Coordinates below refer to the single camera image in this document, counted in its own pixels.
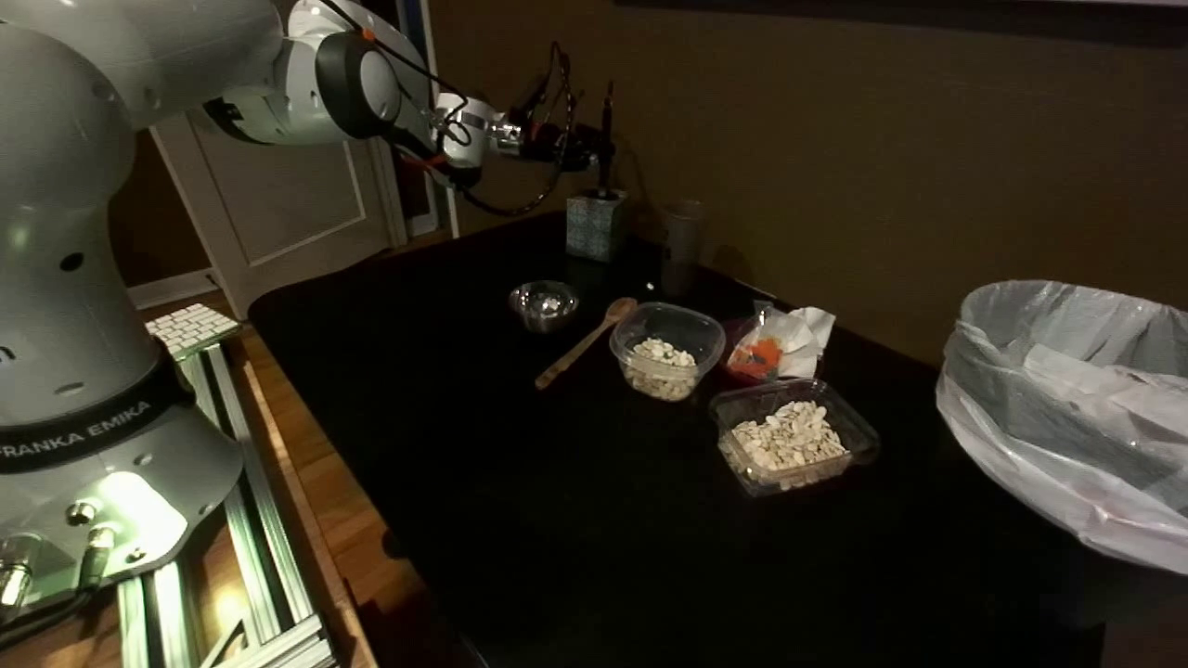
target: metal frame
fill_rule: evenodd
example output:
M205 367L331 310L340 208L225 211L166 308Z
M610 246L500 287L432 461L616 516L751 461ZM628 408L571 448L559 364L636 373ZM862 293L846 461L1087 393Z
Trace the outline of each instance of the metal frame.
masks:
M326 668L338 664L326 622L313 609L283 507L271 492L255 434L219 343L179 356L199 413L244 444L244 476L231 491L221 516L244 579L244 621L198 657L193 585L179 565L154 566L117 585L117 632L127 668Z

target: plastic wrap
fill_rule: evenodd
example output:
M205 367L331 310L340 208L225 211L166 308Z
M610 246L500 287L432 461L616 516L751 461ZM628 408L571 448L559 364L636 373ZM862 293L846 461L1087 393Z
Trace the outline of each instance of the plastic wrap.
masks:
M1188 315L1066 282L966 297L935 403L960 448L1087 549L1188 575Z

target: plastic container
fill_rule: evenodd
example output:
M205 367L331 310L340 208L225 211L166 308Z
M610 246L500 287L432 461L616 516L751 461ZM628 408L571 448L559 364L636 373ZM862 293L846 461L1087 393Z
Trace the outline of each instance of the plastic container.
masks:
M823 422L838 434L842 454L762 476L732 432L747 420L768 420L789 401L819 403ZM823 381L781 378L766 385L747 385L714 398L709 408L720 432L716 448L722 465L736 471L747 498L810 491L829 480L838 480L851 465L871 465L880 454L880 434Z
M651 336L689 354L689 364L647 356L641 349ZM706 310L668 302L647 302L622 322L616 322L616 331L610 333L610 349L618 361L630 390L652 401L688 401L698 381L720 364L727 333Z

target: black tablecloth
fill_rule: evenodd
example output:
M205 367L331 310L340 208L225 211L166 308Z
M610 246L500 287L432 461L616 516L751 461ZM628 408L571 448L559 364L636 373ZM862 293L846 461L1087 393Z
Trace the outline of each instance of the black tablecloth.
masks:
M1125 573L996 491L946 438L935 372L842 322L833 381L883 438L877 466L747 500L706 413L628 390L604 344L529 378L657 252L567 261L557 218L370 261L277 289L253 322L425 575L500 668L1094 664L1069 621ZM523 278L564 278L583 320L527 333ZM753 293L698 275L672 297L720 320Z

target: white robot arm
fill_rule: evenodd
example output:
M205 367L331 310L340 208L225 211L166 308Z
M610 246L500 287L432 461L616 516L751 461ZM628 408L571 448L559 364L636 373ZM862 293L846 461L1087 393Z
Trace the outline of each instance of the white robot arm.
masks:
M258 146L386 137L445 177L610 150L432 95L350 0L0 0L0 90L0 622L169 560L242 471L107 247L136 129L205 109Z

